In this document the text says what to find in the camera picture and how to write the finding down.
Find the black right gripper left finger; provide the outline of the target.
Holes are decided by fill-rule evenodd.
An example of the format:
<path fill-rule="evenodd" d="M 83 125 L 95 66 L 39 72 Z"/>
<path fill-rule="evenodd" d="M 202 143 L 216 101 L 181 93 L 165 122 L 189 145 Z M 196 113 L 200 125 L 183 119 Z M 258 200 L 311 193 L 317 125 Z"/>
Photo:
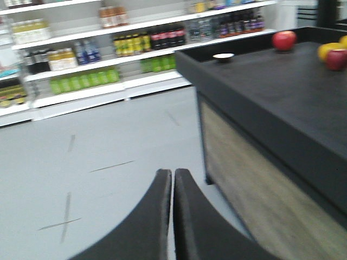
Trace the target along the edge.
<path fill-rule="evenodd" d="M 104 238 L 72 259 L 167 259 L 172 173 L 156 171 L 129 215 Z"/>

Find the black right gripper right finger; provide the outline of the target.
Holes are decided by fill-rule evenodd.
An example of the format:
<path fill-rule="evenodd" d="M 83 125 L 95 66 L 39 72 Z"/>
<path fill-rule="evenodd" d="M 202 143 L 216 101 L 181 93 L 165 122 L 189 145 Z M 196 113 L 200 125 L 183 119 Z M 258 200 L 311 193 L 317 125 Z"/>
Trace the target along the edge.
<path fill-rule="evenodd" d="M 229 224 L 189 170 L 175 170 L 173 229 L 177 259 L 276 259 Z"/>

